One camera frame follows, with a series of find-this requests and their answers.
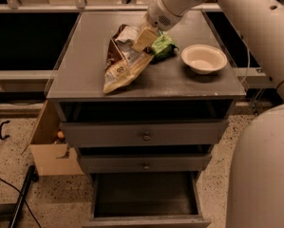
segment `brown box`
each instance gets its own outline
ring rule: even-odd
[[[67,144],[53,144],[57,139],[60,119],[54,105],[46,101],[29,141],[35,166],[40,176],[82,175],[74,148],[66,154]]]

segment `cabinet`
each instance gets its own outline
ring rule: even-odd
[[[190,45],[219,48],[201,12],[188,11],[169,31],[180,47],[177,55],[104,95],[109,39],[120,24],[138,26],[144,13],[84,12],[47,98],[82,170],[94,181],[85,227],[206,227],[210,222],[202,217],[194,183],[244,89],[230,65],[196,75],[181,61]],[[176,194],[186,208],[177,206]],[[162,200],[168,211],[156,206],[163,207]],[[115,213],[118,206],[123,210]]]

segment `drawer knob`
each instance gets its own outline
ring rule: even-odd
[[[149,169],[150,169],[149,164],[148,164],[147,162],[145,162],[145,163],[143,164],[143,170],[147,171],[147,170],[149,170]]]
[[[150,136],[149,132],[144,132],[142,139],[145,140],[145,141],[151,140],[151,136]]]

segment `empty bowl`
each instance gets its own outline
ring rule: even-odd
[[[219,71],[227,65],[226,55],[221,50],[207,45],[185,48],[181,53],[181,59],[198,74]]]

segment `terrazzo floor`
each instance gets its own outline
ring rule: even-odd
[[[230,163],[237,139],[242,130],[254,118],[246,104],[237,104],[230,124],[219,144],[212,152],[208,167],[199,177],[197,188],[203,216],[211,219],[210,228],[224,228],[226,198]],[[0,123],[10,120],[3,128],[3,134],[10,137],[0,140],[0,177],[21,189],[28,167],[33,157],[28,148],[23,150],[35,126],[35,118],[0,118]],[[90,216],[92,186],[86,176],[40,177],[34,182],[27,196],[28,204],[46,228],[78,228]],[[18,194],[0,181],[0,203],[16,202]],[[0,222],[0,228],[8,227]],[[38,227],[25,206],[18,227]]]

